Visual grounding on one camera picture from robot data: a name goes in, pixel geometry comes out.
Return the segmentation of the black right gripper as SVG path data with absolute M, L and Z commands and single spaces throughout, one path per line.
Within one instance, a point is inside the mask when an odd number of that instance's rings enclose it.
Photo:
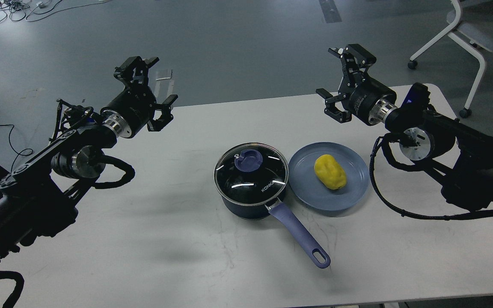
M 316 94 L 324 99 L 324 113 L 339 123 L 351 121 L 352 115 L 366 125 L 382 122 L 385 112 L 381 112 L 381 108 L 393 105 L 397 94 L 381 82 L 364 81 L 368 78 L 368 69 L 377 61 L 376 56 L 359 44 L 330 47 L 328 52 L 341 61 L 343 77 L 337 91 L 352 94 L 349 97 L 349 111 L 346 111 L 340 110 L 336 103 L 346 99 L 347 95 L 332 95 L 326 89 L 316 89 Z

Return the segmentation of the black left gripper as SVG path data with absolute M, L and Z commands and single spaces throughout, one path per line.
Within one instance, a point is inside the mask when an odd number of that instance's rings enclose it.
M 121 138 L 133 138 L 146 124 L 148 131 L 161 131 L 173 119 L 172 104 L 178 95 L 170 95 L 162 103 L 157 103 L 149 87 L 149 69 L 160 59 L 143 59 L 140 56 L 127 58 L 121 66 L 115 67 L 114 78 L 125 89 L 110 103 L 102 107 L 104 125 L 113 129 Z M 154 113 L 160 116 L 154 119 Z

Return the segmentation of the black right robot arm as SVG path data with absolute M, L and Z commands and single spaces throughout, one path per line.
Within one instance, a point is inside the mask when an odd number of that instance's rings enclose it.
M 462 221 L 493 218 L 493 137 L 451 119 L 430 103 L 428 86 L 413 84 L 403 103 L 397 94 L 372 78 L 368 69 L 376 57 L 359 44 L 331 47 L 341 61 L 342 80 L 335 95 L 319 88 L 325 114 L 339 123 L 356 117 L 365 125 L 382 123 L 387 130 L 372 148 L 368 173 L 376 195 L 403 217 L 419 220 Z M 406 172 L 423 172 L 441 186 L 449 204 L 465 209 L 456 215 L 422 215 L 389 202 L 375 178 L 375 158 L 382 152 L 387 163 Z

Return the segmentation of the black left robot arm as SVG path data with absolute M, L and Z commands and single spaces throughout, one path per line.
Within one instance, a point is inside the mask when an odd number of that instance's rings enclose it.
M 58 99 L 49 145 L 15 169 L 0 166 L 0 261 L 36 238 L 53 237 L 75 223 L 76 206 L 90 189 L 121 187 L 135 177 L 131 165 L 103 150 L 113 148 L 118 138 L 133 138 L 143 127 L 161 131 L 173 120 L 172 104 L 178 96 L 157 103 L 149 87 L 149 69 L 158 61 L 132 56 L 115 68 L 124 88 L 99 113 Z M 0 270 L 0 279 L 15 282 L 3 304 L 12 308 L 24 278 Z

